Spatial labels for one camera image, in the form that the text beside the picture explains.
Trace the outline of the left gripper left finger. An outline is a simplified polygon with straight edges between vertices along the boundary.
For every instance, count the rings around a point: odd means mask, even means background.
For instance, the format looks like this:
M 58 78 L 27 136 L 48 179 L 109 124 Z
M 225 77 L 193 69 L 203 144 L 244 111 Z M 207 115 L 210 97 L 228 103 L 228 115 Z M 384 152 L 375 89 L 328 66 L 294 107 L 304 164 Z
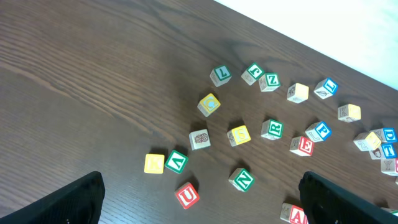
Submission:
M 100 172 L 93 171 L 38 201 L 1 218 L 3 224 L 97 224 L 105 196 Z

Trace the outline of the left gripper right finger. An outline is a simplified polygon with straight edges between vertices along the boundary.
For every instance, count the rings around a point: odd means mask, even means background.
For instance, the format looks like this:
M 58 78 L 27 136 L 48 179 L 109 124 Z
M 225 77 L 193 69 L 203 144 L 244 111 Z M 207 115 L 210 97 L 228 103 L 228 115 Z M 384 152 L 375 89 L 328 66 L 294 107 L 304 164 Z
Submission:
M 312 171 L 304 173 L 298 189 L 311 224 L 397 224 L 397 216 Z

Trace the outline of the red A block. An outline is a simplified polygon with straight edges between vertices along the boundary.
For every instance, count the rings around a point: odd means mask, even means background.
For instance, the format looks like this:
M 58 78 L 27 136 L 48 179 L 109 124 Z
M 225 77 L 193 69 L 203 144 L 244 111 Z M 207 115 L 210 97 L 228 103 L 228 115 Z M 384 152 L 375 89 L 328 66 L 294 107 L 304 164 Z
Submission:
M 308 224 L 303 208 L 289 203 L 282 204 L 280 219 L 291 224 Z

